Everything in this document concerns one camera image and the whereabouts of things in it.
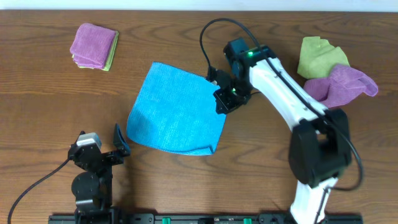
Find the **blue microfiber cloth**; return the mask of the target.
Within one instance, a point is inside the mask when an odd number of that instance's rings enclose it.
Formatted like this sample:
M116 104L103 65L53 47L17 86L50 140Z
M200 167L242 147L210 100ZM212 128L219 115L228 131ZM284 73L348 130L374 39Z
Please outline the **blue microfiber cloth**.
M226 121L216 113L216 90L199 75L154 62L129 114L128 138L174 154L214 154Z

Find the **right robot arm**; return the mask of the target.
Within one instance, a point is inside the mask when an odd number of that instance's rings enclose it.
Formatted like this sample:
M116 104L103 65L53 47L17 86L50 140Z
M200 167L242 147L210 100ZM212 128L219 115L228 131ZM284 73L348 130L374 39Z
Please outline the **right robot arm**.
M266 45L250 49L242 38L223 49L233 77L213 69L220 86L214 92L216 112L228 114L245 105L257 89L283 117L292 132L289 166L298 180L290 214L295 223L325 221L325 207L331 189L351 164L347 142L348 119L341 110L329 110L314 100L284 70ZM333 128L340 124L345 133Z

